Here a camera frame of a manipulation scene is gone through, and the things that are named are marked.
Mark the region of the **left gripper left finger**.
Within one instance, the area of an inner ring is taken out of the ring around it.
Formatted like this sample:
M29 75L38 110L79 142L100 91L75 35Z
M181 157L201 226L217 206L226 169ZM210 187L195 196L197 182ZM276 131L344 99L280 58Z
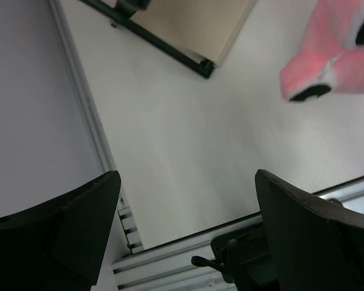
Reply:
M118 204L111 170L75 190L0 218L0 290L90 290Z

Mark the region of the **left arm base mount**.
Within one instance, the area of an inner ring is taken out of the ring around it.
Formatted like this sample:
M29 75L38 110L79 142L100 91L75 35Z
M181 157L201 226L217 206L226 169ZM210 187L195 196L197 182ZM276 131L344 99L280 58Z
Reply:
M220 272L237 290L280 290L263 223L225 233L211 241L215 258L191 258L196 267Z

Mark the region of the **pink striped plush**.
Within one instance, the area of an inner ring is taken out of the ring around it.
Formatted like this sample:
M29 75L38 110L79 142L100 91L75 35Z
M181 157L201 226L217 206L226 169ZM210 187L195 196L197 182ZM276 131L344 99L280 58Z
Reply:
M364 1L317 1L297 54L280 72L283 99L364 94Z

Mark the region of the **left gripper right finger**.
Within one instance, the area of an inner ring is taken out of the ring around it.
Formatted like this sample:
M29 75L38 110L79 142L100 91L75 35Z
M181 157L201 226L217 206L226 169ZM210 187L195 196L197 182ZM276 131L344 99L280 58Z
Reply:
M282 290L364 290L364 214L267 170L255 188Z

